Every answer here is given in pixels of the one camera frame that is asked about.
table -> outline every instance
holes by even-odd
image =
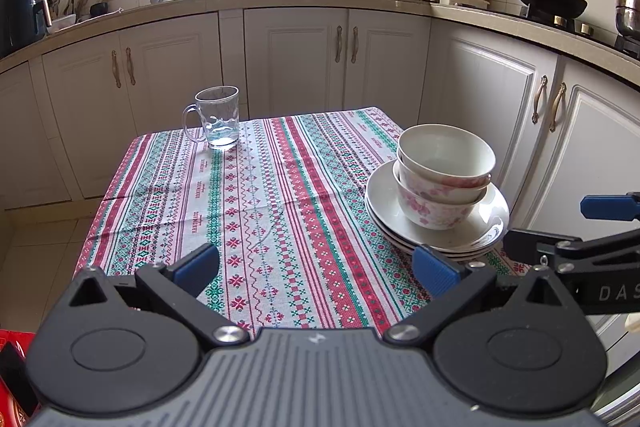
[[[411,257],[382,237],[364,207],[367,179],[395,158],[400,132],[366,108],[247,121],[227,152],[181,130],[140,136],[78,267],[129,274],[210,241],[220,273],[198,299],[252,335],[262,326],[382,332],[430,300]],[[500,249],[485,261],[500,273],[526,269]]]

mug handle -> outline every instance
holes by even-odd
[[[189,133],[189,130],[187,129],[187,114],[191,111],[196,111],[198,115],[200,114],[200,112],[198,111],[198,106],[194,103],[184,108],[184,111],[182,112],[182,128],[184,129],[184,133],[186,134],[187,138],[194,143],[204,142],[204,140],[207,139],[207,137],[204,136],[204,133],[199,140],[196,140],[193,136],[191,136],[191,133]]]

white cabinet door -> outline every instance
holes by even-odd
[[[26,62],[0,74],[0,128],[0,200],[8,208],[68,200]]]
[[[137,136],[116,33],[42,57],[66,155],[85,198],[102,196]]]
[[[245,10],[252,118],[342,109],[347,10]]]
[[[556,131],[545,126],[512,226],[584,240],[636,229],[636,222],[585,219],[580,201],[588,194],[638,190],[640,92],[568,58],[562,60],[558,77],[566,92],[559,99]],[[608,373],[640,349],[640,335],[625,331],[625,316],[592,320],[607,348]]]
[[[430,27],[428,17],[349,10],[344,108],[374,105],[400,127],[416,125]]]
[[[136,26],[118,36],[138,134],[180,128],[196,93],[222,85],[217,13]]]
[[[477,134],[495,152],[493,181],[510,208],[546,128],[558,56],[533,44],[434,20],[420,123]],[[534,98],[546,77],[532,121]]]

glass mug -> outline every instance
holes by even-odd
[[[198,139],[191,136],[187,129],[187,114],[197,111],[202,122],[202,136]],[[234,86],[218,86],[204,89],[196,95],[196,103],[182,112],[182,127],[187,138],[192,142],[206,140],[212,149],[230,149],[240,136],[238,118],[238,88]]]

gold handle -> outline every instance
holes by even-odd
[[[538,88],[538,92],[536,93],[535,97],[533,97],[533,115],[531,116],[533,125],[538,123],[538,102],[540,101],[542,90],[545,89],[547,82],[548,78],[545,75],[542,77],[542,80],[540,80],[540,87]]]
[[[340,57],[342,56],[342,26],[338,26],[338,48],[335,51],[335,61],[340,62]]]
[[[132,86],[136,85],[136,77],[133,76],[133,61],[131,60],[131,48],[126,49],[127,52],[127,70],[129,71],[129,78]]]
[[[118,57],[116,50],[111,51],[111,70],[113,71],[113,78],[116,79],[116,87],[120,89],[122,84],[120,83],[120,71],[118,71]]]
[[[358,56],[358,27],[353,27],[353,54],[351,54],[351,64],[356,63],[356,57]]]
[[[556,96],[556,99],[554,100],[554,106],[551,109],[552,119],[551,119],[551,125],[549,126],[549,131],[551,132],[556,132],[556,114],[558,113],[558,106],[560,105],[560,100],[564,96],[565,92],[566,92],[566,84],[563,82],[562,84],[560,84],[560,90],[558,91],[558,96]]]

